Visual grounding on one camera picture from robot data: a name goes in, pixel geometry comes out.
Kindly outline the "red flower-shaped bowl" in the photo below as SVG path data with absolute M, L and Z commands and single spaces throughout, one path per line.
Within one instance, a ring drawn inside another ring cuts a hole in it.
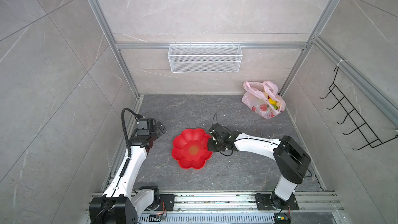
M 182 169 L 200 170 L 212 156 L 209 139 L 210 135 L 203 129 L 185 129 L 173 140 L 172 157 Z

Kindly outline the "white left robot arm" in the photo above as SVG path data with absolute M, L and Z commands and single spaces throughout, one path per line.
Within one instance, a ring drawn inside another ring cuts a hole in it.
M 143 186 L 134 196 L 132 193 L 149 150 L 167 130 L 161 122 L 143 117 L 129 108 L 122 110 L 121 120 L 126 152 L 102 197 L 93 198 L 89 205 L 92 224 L 137 224 L 145 210 L 155 211 L 161 206 L 157 186 Z

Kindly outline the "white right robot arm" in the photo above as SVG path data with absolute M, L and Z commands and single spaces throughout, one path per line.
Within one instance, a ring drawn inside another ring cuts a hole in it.
M 266 139 L 250 136 L 239 131 L 231 132 L 228 128 L 216 123 L 209 129 L 211 138 L 208 150 L 223 153 L 224 151 L 251 152 L 273 159 L 281 177 L 270 196 L 270 202 L 276 209 L 292 208 L 294 192 L 309 172 L 310 156 L 290 136 L 280 139 Z

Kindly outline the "pink plastic bag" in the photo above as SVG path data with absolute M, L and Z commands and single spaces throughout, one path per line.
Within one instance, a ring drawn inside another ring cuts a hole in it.
M 286 109 L 286 103 L 278 94 L 278 87 L 271 81 L 265 82 L 244 82 L 243 88 L 246 91 L 241 102 L 265 119 L 271 119 L 278 116 Z M 276 105 L 271 105 L 268 101 L 272 98 Z M 260 105 L 267 104 L 266 112 L 260 110 Z

